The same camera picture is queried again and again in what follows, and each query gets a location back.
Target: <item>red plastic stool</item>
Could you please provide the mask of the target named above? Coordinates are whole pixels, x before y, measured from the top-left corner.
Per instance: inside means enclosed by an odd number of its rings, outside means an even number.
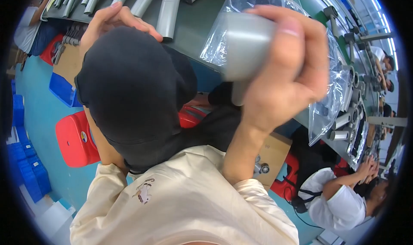
[[[56,49],[56,47],[54,46],[54,44],[59,41],[61,42],[63,40],[63,35],[62,34],[58,34],[57,36],[55,36],[53,38],[52,41],[50,41],[50,43],[46,46],[46,49],[42,52],[42,54],[39,56],[40,59],[44,60],[47,64],[53,66],[52,63],[52,57],[54,56],[54,50]]]
[[[292,198],[297,196],[297,189],[292,184],[297,183],[299,163],[297,158],[290,153],[287,154],[285,163],[287,164],[287,176],[284,177],[283,181],[276,179],[270,189],[278,196],[285,198],[287,201],[291,201]]]
[[[100,161],[85,111],[61,119],[56,124],[56,137],[67,166],[83,167]]]

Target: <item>label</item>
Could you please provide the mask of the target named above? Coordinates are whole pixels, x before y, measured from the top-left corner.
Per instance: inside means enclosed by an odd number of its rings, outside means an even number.
[[[82,131],[80,133],[80,138],[83,140],[83,142],[87,142],[88,141],[88,136],[86,136],[86,133],[84,131]]]

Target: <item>white shirt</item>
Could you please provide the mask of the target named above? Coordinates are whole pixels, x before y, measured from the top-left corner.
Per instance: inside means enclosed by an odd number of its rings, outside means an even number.
[[[219,172],[225,153],[185,149],[129,186],[120,169],[98,165],[70,227],[72,244],[298,244],[298,231],[262,184],[231,186]]]
[[[324,185],[335,179],[330,168],[324,168],[311,175],[301,186],[302,190],[320,192]],[[299,191],[298,196],[308,199],[312,196]],[[319,227],[329,231],[351,230],[362,223],[365,218],[365,199],[354,192],[349,186],[341,188],[326,201],[323,194],[306,203],[308,214]]]
[[[38,10],[38,7],[28,7],[18,23],[16,32],[14,32],[14,42],[23,52],[30,52],[33,45],[34,38],[39,30],[40,20],[33,26],[29,26],[30,21],[34,13]]]

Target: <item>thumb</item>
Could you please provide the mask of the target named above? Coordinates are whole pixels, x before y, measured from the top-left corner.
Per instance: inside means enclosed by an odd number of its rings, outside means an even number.
[[[293,81],[304,62],[305,42],[301,23],[293,17],[278,22],[264,70],[278,82]]]

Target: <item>table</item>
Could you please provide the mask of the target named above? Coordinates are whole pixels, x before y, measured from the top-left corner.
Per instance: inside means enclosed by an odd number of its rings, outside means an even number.
[[[76,0],[75,7],[70,14],[70,20],[80,21],[88,23],[91,20],[91,16],[83,14],[85,6],[80,5],[81,0]],[[176,21],[176,31],[174,40],[167,45],[174,48],[178,52],[198,61],[199,63],[209,67],[215,71],[220,72],[221,69],[211,63],[205,62],[199,58],[201,50],[204,48],[205,41],[208,37],[209,31],[212,28],[214,21],[222,7],[225,0],[197,0],[193,5],[188,5],[181,3],[179,7],[178,17]],[[131,7],[135,0],[126,0],[124,5]],[[143,20],[149,24],[156,25],[158,13],[160,9],[160,4],[162,0],[153,0],[148,10],[143,16]],[[333,5],[338,11],[337,25],[339,34],[344,35],[344,33],[349,32],[346,17],[350,22],[356,26],[351,15],[345,9],[344,5],[340,0],[299,0],[303,9],[310,14],[310,16],[324,25],[331,27],[328,19],[323,14],[323,9]],[[104,8],[111,4],[111,0],[100,0],[96,5],[96,9]],[[61,18],[65,5],[62,5],[60,9],[56,9],[53,6],[49,11],[44,13],[44,18]],[[339,56],[342,58],[344,64],[349,64],[348,57],[348,47],[343,37],[338,39],[339,44]],[[372,74],[371,63],[365,51],[360,51],[357,46],[355,46],[355,58],[356,63],[354,64],[355,70],[360,76],[365,74]],[[378,97],[371,90],[366,91],[365,96],[365,106],[366,108],[373,108],[369,110],[368,114],[372,114],[375,105],[378,104]],[[295,119],[302,125],[308,127],[308,115],[309,110],[305,109],[298,115]],[[345,141],[331,141],[328,139],[329,133],[323,136],[323,141],[333,148],[341,157],[346,161],[350,158],[347,155],[348,143]]]

